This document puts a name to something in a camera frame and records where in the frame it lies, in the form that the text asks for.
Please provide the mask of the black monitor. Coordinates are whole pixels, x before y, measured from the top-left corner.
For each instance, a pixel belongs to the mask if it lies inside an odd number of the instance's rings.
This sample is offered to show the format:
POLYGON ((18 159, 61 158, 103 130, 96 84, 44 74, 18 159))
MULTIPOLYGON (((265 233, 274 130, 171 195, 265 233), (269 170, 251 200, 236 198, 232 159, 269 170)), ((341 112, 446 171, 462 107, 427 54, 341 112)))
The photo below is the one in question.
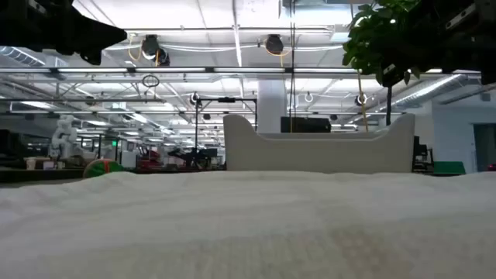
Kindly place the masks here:
POLYGON ((326 118, 281 117, 282 133, 330 133, 331 129, 326 118))

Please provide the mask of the black metal frame rig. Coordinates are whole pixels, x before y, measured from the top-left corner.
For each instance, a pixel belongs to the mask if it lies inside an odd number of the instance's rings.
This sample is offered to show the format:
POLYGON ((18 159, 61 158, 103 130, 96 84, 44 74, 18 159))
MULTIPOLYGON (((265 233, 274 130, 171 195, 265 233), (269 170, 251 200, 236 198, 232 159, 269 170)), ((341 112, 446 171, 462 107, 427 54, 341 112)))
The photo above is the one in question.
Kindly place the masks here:
POLYGON ((235 103, 241 102, 245 105, 254 115, 255 115, 255 129, 257 129, 258 124, 258 104, 256 98, 243 98, 243 97, 220 97, 220 98, 201 98, 198 94, 195 94, 195 146, 194 148, 198 150, 198 116, 200 115, 199 104, 206 102, 201 108, 206 109, 212 102, 218 103, 235 103), (248 106, 247 102, 254 103, 254 109, 248 106))

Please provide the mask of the black equipment stand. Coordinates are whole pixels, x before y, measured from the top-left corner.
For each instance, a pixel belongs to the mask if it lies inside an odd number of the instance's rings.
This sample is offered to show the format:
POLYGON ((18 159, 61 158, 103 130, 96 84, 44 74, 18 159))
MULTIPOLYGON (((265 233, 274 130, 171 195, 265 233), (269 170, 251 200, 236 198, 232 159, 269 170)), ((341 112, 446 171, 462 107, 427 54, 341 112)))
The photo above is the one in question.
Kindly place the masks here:
POLYGON ((434 171, 432 148, 420 143, 420 137, 414 136, 412 172, 427 174, 434 171))

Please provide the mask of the green panel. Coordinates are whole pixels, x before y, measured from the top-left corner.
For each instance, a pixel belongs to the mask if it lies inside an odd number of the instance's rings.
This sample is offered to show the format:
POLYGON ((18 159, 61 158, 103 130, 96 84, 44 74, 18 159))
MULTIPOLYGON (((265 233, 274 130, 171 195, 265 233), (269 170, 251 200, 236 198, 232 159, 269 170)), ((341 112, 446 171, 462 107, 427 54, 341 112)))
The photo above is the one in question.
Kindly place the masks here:
POLYGON ((433 173, 438 176, 459 176, 467 172, 461 161, 435 161, 433 173))

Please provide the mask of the green potted plant black pot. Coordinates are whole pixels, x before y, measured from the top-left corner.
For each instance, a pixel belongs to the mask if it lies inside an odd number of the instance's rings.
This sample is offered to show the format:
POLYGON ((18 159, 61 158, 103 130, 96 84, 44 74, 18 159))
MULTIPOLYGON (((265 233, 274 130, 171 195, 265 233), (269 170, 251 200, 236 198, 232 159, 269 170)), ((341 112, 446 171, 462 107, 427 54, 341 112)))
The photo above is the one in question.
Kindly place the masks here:
POLYGON ((391 33, 389 22, 399 19, 415 33, 417 19, 412 15, 422 0, 373 0, 363 4, 350 23, 349 40, 343 44, 343 65, 350 66, 362 75, 373 75, 387 88, 386 124, 391 124, 392 87, 399 81, 409 82, 428 70, 424 58, 411 61, 396 56, 387 46, 391 33))

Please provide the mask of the orange toy carrot green top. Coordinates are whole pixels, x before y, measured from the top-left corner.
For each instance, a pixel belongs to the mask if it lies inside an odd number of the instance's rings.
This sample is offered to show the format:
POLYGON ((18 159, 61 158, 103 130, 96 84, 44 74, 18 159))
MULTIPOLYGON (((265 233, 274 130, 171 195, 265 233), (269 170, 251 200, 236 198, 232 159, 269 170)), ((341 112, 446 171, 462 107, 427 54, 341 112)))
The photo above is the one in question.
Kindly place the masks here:
POLYGON ((83 171, 83 178, 99 177, 112 172, 124 171, 125 168, 114 160, 98 159, 89 163, 83 171))

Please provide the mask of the white plastic tupperware container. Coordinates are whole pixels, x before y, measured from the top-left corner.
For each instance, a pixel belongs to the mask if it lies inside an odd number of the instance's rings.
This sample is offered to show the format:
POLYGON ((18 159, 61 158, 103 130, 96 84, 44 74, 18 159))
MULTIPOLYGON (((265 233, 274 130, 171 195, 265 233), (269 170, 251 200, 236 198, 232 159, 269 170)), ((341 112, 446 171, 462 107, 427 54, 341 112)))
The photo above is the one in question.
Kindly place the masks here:
POLYGON ((354 134, 260 135, 240 115, 223 118, 228 171, 306 171, 325 174, 410 173, 415 116, 386 129, 354 134))

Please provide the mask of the black robot workstation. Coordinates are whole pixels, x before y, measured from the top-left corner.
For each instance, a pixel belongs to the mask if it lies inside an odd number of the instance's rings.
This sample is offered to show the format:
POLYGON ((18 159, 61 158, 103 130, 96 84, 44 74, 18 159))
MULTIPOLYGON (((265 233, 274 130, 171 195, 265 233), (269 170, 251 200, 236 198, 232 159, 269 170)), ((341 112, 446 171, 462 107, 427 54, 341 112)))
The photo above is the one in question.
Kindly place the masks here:
POLYGON ((175 148, 167 153, 171 157, 182 159, 186 167, 194 167, 197 169, 207 169, 212 165, 212 159, 217 157, 217 149, 200 149, 194 147, 189 151, 175 148))

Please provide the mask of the white checked dish cloth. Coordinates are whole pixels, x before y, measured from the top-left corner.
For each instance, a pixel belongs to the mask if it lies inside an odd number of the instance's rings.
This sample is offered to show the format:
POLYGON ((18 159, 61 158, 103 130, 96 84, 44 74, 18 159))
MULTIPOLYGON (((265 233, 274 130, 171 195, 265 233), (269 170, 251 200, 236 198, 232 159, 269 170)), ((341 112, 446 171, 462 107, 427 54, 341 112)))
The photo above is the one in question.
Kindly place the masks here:
POLYGON ((0 279, 496 279, 496 174, 119 172, 1 189, 0 279))

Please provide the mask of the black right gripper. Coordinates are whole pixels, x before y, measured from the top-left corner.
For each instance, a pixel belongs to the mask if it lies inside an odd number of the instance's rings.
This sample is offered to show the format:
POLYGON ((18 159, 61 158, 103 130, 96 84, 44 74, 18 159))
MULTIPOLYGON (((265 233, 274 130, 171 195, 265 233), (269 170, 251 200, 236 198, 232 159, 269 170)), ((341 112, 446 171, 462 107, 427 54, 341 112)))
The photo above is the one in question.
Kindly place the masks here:
POLYGON ((443 74, 481 68, 481 0, 422 0, 412 11, 417 19, 411 33, 391 19, 387 47, 404 60, 423 59, 428 71, 443 74))

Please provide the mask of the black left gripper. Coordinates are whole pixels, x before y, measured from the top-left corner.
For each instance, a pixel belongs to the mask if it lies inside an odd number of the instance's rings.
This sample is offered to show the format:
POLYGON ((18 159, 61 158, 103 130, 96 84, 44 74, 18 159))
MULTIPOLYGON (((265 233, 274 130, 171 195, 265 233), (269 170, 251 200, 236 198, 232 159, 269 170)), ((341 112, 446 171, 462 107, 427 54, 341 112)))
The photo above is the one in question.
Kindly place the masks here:
POLYGON ((77 53, 99 65, 100 50, 122 42, 127 32, 82 15, 73 1, 0 0, 0 46, 77 53))

